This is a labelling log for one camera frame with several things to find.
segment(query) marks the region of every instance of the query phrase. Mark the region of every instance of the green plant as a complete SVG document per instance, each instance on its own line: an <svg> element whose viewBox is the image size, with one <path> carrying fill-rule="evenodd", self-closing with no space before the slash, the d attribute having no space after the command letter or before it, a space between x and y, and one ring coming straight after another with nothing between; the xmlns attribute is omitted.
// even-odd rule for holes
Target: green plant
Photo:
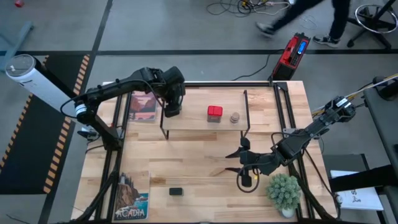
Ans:
<svg viewBox="0 0 398 224"><path fill-rule="evenodd" d="M297 179L287 174L274 175L266 191L278 210L296 208L300 202L301 192Z"/></svg>

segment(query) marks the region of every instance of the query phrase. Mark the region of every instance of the white cylinder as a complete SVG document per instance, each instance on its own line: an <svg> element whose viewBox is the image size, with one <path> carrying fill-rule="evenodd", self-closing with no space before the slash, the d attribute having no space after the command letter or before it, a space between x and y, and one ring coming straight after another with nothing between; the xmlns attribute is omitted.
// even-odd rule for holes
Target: white cylinder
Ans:
<svg viewBox="0 0 398 224"><path fill-rule="evenodd" d="M6 74L59 112L61 105L70 99L37 70L37 60L30 55L18 55L10 59L6 65ZM65 105L63 112L74 116L75 106L73 103L72 101Z"/></svg>

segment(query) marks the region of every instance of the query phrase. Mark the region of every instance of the sneaker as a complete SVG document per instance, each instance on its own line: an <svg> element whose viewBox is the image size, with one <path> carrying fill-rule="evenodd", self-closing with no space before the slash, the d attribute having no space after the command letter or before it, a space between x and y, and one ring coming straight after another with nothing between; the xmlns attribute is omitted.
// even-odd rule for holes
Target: sneaker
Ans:
<svg viewBox="0 0 398 224"><path fill-rule="evenodd" d="M318 44L325 44L329 47L337 48L340 40L332 39L329 35L327 36L320 36L316 35L313 37L313 41Z"/></svg>
<svg viewBox="0 0 398 224"><path fill-rule="evenodd" d="M264 36L266 36L268 38L272 38L275 34L275 31L272 30L272 26L270 26L270 25L256 22L256 27L261 31L261 33Z"/></svg>

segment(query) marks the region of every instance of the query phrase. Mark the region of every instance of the person's leg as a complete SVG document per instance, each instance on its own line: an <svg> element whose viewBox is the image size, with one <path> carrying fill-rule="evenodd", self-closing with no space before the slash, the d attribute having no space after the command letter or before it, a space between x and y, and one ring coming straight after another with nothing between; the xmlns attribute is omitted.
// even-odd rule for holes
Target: person's leg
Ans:
<svg viewBox="0 0 398 224"><path fill-rule="evenodd" d="M281 17L278 21L276 21L273 25L266 25L257 22L256 26L260 29L267 36L271 36L274 34L275 31L278 31L283 26L287 25L288 23L292 22L297 16L301 15L307 9L310 9L323 0L297 0L297 2L291 6L290 9L287 10L285 15Z"/></svg>
<svg viewBox="0 0 398 224"><path fill-rule="evenodd" d="M350 0L332 0L335 8L335 20L333 21L328 36L315 36L313 39L318 44L326 44L330 47L337 47L340 37L347 25Z"/></svg>

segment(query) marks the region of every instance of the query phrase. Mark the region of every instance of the jeans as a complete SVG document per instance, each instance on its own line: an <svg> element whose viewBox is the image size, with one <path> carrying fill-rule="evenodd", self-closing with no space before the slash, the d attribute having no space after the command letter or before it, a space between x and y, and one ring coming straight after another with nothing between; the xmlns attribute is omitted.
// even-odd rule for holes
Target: jeans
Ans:
<svg viewBox="0 0 398 224"><path fill-rule="evenodd" d="M297 16L301 15L307 9L310 9L323 0L297 0L294 5L286 12L286 14L276 21L273 25L273 31L277 31L286 24L292 22ZM350 0L331 0L333 7L335 8L335 20L333 21L329 36L332 39L338 40L343 35L344 29L347 24L347 18L349 14L349 2Z"/></svg>

